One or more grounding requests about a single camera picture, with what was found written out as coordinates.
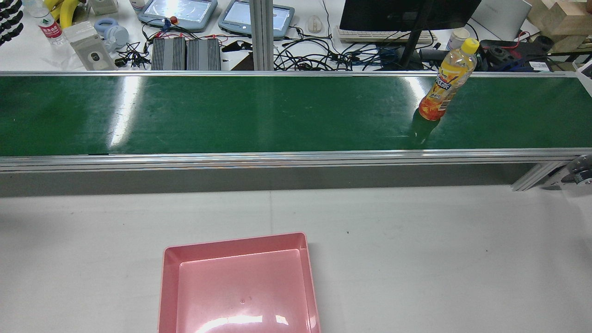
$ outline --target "metal post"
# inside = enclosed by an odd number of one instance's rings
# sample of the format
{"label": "metal post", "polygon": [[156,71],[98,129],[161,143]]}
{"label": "metal post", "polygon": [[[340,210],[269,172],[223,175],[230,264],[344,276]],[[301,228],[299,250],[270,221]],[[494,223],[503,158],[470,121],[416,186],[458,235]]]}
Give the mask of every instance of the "metal post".
{"label": "metal post", "polygon": [[406,70],[409,66],[409,60],[411,60],[411,56],[415,52],[417,41],[419,41],[419,36],[421,35],[422,30],[426,28],[427,19],[430,17],[434,2],[435,0],[425,0],[422,8],[417,13],[413,29],[411,30],[407,44],[405,45],[405,50],[403,50],[403,55],[401,55],[401,59],[399,60],[399,67],[402,70]]}
{"label": "metal post", "polygon": [[274,69],[273,0],[250,0],[253,61],[256,71]]}

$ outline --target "red bottle label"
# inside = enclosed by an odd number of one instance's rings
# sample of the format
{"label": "red bottle label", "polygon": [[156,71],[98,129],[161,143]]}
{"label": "red bottle label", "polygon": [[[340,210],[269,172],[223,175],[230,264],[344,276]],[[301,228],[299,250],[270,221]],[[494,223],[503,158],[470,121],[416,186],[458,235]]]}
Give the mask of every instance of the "red bottle label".
{"label": "red bottle label", "polygon": [[47,38],[56,38],[62,35],[62,29],[59,25],[57,25],[56,20],[53,19],[51,14],[47,14],[45,17],[41,17],[39,19],[39,27],[45,37]]}

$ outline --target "banana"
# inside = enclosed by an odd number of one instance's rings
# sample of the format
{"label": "banana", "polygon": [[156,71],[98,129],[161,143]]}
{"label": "banana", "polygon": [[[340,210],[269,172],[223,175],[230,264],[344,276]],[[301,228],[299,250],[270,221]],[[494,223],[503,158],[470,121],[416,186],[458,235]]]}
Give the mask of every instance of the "banana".
{"label": "banana", "polygon": [[60,25],[62,29],[72,26],[74,9],[76,9],[79,3],[78,0],[64,0],[62,3],[62,8],[60,9]]}
{"label": "banana", "polygon": [[56,7],[62,1],[64,0],[44,0],[43,2],[49,10],[53,10],[53,8]]}
{"label": "banana", "polygon": [[60,2],[54,10],[51,11],[54,20],[59,20],[60,18],[60,10],[62,10],[62,3]]}

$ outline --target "pink tray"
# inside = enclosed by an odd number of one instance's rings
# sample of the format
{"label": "pink tray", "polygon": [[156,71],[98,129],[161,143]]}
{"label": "pink tray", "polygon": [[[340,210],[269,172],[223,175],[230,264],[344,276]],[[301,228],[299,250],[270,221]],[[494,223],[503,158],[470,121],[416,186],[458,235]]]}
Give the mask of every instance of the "pink tray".
{"label": "pink tray", "polygon": [[320,333],[306,236],[165,250],[159,333]]}

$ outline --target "white tabletop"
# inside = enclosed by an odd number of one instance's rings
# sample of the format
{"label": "white tabletop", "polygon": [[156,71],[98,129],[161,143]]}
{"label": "white tabletop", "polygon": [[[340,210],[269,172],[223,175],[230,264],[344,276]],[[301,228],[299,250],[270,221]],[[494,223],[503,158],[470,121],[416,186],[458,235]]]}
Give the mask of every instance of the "white tabletop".
{"label": "white tabletop", "polygon": [[0,198],[0,332],[156,332],[167,246],[287,232],[326,333],[591,332],[592,187],[573,190]]}
{"label": "white tabletop", "polygon": [[[229,34],[222,31],[217,24],[217,19],[222,11],[228,5],[229,0],[219,0],[218,7],[213,14],[212,19],[207,25],[204,32],[198,33],[198,36],[207,36],[210,34]],[[287,5],[296,9],[295,15],[292,21],[292,25],[302,27],[305,33],[309,33],[306,30],[306,22],[312,15],[316,15],[321,18],[323,22],[323,31],[318,33],[318,36],[326,36],[327,34],[327,23],[326,14],[323,9],[323,3],[321,0],[281,0],[275,1],[275,4]],[[343,9],[343,0],[326,0],[327,9],[329,10],[329,18],[331,26],[335,27],[339,25],[341,19],[341,12]],[[142,23],[137,19],[136,13],[133,11],[130,3],[127,0],[119,0],[119,12],[114,14],[107,14],[96,16],[90,12],[89,21],[94,23],[96,20],[104,17],[115,18],[118,23],[124,26],[130,33],[130,43],[140,42],[140,49],[143,47],[145,42],[144,36],[141,33]],[[22,19],[24,24],[24,30],[20,36],[17,36],[13,40],[0,46],[0,71],[84,71],[84,67],[80,60],[74,54],[73,49],[69,44],[62,46],[50,45],[43,33],[37,28],[35,21],[28,14],[25,14]],[[478,31],[480,39],[497,39],[493,34],[484,29],[478,23],[473,20],[470,21],[472,26]],[[470,28],[467,29],[471,32],[474,37],[474,33]],[[153,27],[146,27],[145,31],[148,35],[157,32],[158,29]],[[440,49],[445,49],[450,37],[449,30],[434,31],[434,35],[438,41],[442,44]],[[288,30],[289,37],[297,37],[297,33],[294,29]],[[233,37],[224,42],[229,44],[235,40],[246,40],[251,42],[247,37]],[[274,45],[278,50],[282,50],[282,44],[286,41],[275,41]],[[338,38],[333,39],[333,43],[337,51],[343,51],[346,47],[350,46],[349,43],[341,43]],[[310,53],[323,53],[323,49],[312,43],[300,43],[290,48],[294,55],[307,55]],[[222,53],[224,62],[222,63],[222,70],[229,71],[231,68],[236,66],[245,56],[248,55],[248,51],[241,50],[237,52]],[[116,53],[112,53],[113,58],[117,58]]]}

